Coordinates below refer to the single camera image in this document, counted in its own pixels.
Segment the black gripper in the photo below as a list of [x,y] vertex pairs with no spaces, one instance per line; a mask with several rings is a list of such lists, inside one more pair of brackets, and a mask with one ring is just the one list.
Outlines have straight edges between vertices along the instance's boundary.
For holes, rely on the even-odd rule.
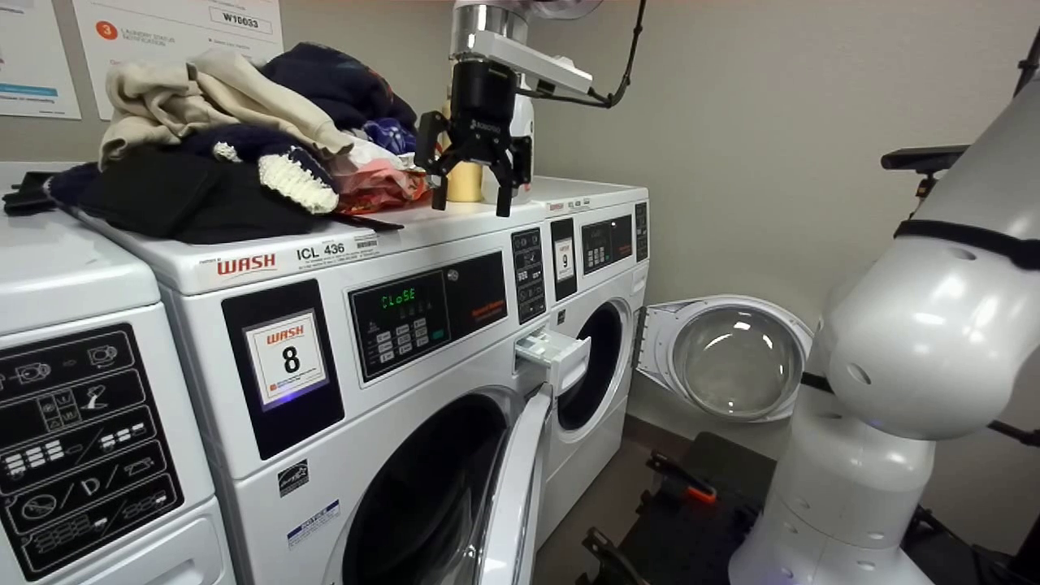
[[453,68],[453,115],[425,109],[417,132],[417,161],[430,176],[432,204],[448,201],[448,172],[463,154],[493,154],[498,178],[493,215],[509,216],[513,161],[509,161],[509,115],[517,98],[517,73],[498,60],[458,60]]

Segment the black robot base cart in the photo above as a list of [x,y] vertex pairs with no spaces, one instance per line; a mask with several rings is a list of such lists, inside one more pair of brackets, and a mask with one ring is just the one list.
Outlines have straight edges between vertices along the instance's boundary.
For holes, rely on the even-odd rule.
[[775,462],[706,431],[679,458],[651,455],[648,465],[659,485],[641,492],[622,539],[599,526],[582,537],[595,569],[576,585],[728,585],[728,562],[764,508]]

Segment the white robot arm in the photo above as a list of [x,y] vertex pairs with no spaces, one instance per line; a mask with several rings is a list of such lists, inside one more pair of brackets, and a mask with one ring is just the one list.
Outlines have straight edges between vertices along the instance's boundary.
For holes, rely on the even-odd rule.
[[1001,419],[1040,348],[1040,78],[829,305],[728,585],[934,585],[903,537],[935,445]]

